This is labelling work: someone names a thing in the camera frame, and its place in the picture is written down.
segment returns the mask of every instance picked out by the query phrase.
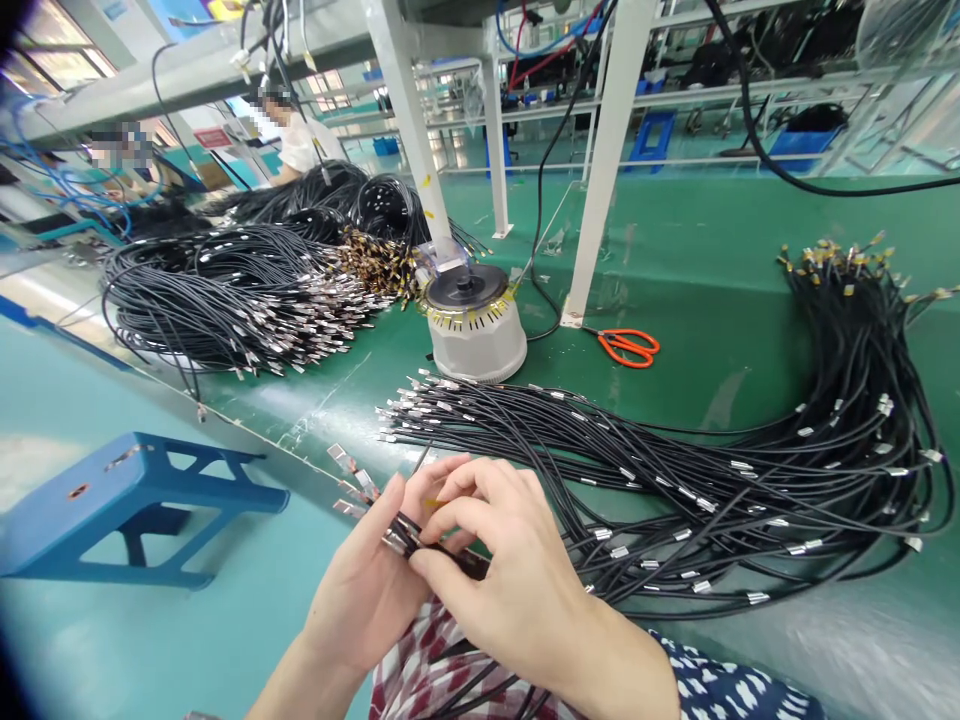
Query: orange scissors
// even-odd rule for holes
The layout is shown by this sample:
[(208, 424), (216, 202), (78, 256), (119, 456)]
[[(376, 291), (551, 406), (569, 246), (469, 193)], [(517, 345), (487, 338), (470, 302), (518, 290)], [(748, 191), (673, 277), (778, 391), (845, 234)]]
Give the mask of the orange scissors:
[[(631, 330), (629, 328), (621, 328), (619, 330), (594, 330), (593, 328), (588, 328), (586, 325), (583, 326), (583, 329), (591, 335), (596, 335), (600, 340), (600, 344), (603, 345), (604, 349), (607, 351), (607, 354), (621, 365), (626, 365), (627, 367), (650, 367), (653, 365), (653, 356), (660, 352), (660, 343), (654, 340), (652, 336), (647, 335), (647, 333), (641, 332), (640, 330)], [(643, 345), (637, 345), (632, 340), (627, 340), (625, 337), (622, 337), (623, 335), (634, 335), (642, 338), (650, 343), (650, 346), (645, 347)], [(644, 360), (643, 362), (634, 362), (632, 360), (628, 360), (623, 355), (615, 352), (614, 348), (618, 348), (625, 352), (631, 352), (634, 355), (639, 355)]]

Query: green table surface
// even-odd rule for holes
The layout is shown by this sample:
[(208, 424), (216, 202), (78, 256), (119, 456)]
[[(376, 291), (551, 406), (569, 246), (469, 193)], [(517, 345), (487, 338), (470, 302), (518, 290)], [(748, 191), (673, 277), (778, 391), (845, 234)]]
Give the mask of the green table surface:
[[(469, 232), (493, 232), (487, 181), (446, 182), (451, 216)], [(844, 186), (863, 182), (840, 181)], [(535, 227), (536, 180), (510, 184), (511, 221), (503, 241), (486, 241), (487, 261), (518, 273)], [(544, 189), (545, 234), (536, 272), (561, 296), (569, 286), (585, 197), (579, 184)], [(800, 193), (774, 179), (618, 181), (591, 292), (587, 322), (635, 327), (662, 351), (652, 368), (613, 363), (587, 333), (560, 329), (529, 347), (510, 381), (565, 387), (637, 419), (704, 429), (750, 426), (779, 417), (802, 399), (807, 331), (773, 261), (782, 243), (796, 254), (821, 237), (868, 242), (886, 230), (898, 248), (894, 269), (912, 274), (913, 292), (960, 281), (955, 190), (867, 200)], [(518, 295), (528, 332), (549, 310), (524, 284)], [(960, 450), (960, 300), (941, 303), (909, 335), (947, 449)], [(404, 376), (431, 367), (426, 321), (411, 307), (383, 312), (349, 353), (303, 375), (233, 374), (202, 379), (204, 402), (225, 418), (311, 466), (336, 473), (326, 454), (341, 443), (375, 479), (409, 468), (419, 448), (379, 442), (373, 408), (407, 387)], [(178, 386), (171, 371), (165, 381)], [(329, 482), (322, 474), (317, 482)], [(642, 498), (584, 488), (600, 512), (626, 519)], [(922, 553), (879, 577), (828, 586), (793, 602), (715, 621), (661, 627), (717, 658), (787, 678), (839, 718), (953, 718), (960, 689), (960, 535), (929, 540)]]

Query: person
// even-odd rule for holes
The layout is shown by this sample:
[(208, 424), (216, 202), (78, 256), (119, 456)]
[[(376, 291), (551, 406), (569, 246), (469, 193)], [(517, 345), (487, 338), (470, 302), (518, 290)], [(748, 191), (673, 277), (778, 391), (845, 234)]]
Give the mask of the person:
[(270, 183), (274, 186), (293, 182), (308, 170), (328, 160), (347, 160), (339, 138), (330, 128), (309, 115), (300, 114), (286, 90), (268, 90), (244, 98), (260, 107), (270, 120), (280, 126), (279, 174)]
[[(451, 552), (480, 538), (492, 554), (485, 579), (438, 551), (407, 562), (381, 542), (401, 510), (426, 544), (456, 528)], [(450, 652), (464, 637), (480, 652)], [(390, 480), (334, 555), (247, 720), (343, 718), (371, 671), (372, 720), (825, 718), (814, 698), (645, 632), (586, 592), (536, 474), (466, 455)], [(513, 674), (522, 681), (489, 702), (454, 709)]]

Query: blue crate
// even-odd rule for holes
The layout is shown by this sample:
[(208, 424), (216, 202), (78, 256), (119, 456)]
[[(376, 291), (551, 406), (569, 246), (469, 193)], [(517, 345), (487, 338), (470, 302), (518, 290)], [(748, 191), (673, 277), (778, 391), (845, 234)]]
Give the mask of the blue crate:
[[(837, 128), (830, 132), (807, 133), (790, 132), (784, 130), (780, 133), (777, 141), (770, 148), (771, 155), (813, 155), (822, 153), (833, 142), (834, 138), (840, 134), (843, 128)], [(788, 172), (806, 173), (810, 172), (817, 164), (817, 160), (785, 160), (780, 162), (780, 166)]]
[(373, 151), (379, 157), (397, 155), (400, 152), (400, 145), (397, 143), (396, 138), (374, 138)]

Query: blue stool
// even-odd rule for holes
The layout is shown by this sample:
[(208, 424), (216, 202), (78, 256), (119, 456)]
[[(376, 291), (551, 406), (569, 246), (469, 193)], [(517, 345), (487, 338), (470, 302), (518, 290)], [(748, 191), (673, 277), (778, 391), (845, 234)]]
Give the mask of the blue stool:
[[(180, 470), (168, 453), (193, 462)], [(213, 575), (185, 572), (184, 563), (240, 513), (279, 513), (287, 506), (288, 491), (256, 485), (244, 472), (245, 463), (262, 457), (145, 433), (123, 435), (41, 485), (3, 518), (0, 576), (206, 587)], [(203, 472), (218, 460), (235, 480)], [(190, 517), (165, 502), (220, 513), (170, 559), (148, 567), (141, 536), (177, 535)], [(80, 559), (114, 531), (123, 535), (128, 564)]]
[[(667, 148), (670, 147), (670, 136), (673, 134), (673, 125), (677, 121), (675, 112), (652, 112), (647, 113), (643, 118), (643, 124), (640, 125), (640, 132), (637, 133), (637, 140), (633, 144), (633, 150), (630, 151), (630, 160), (666, 160)], [(655, 146), (648, 146), (650, 132), (655, 125), (660, 126), (660, 140)], [(663, 165), (652, 165), (650, 167), (651, 175), (656, 175), (663, 169)], [(630, 172), (632, 167), (626, 167), (624, 172)]]
[[(483, 146), (487, 152), (487, 167), (490, 167), (490, 141), (483, 139)], [(513, 167), (513, 158), (510, 156), (510, 138), (507, 137), (507, 126), (503, 126), (503, 166)], [(513, 170), (507, 170), (507, 175), (513, 175)], [(490, 171), (487, 170), (487, 177), (490, 177)]]

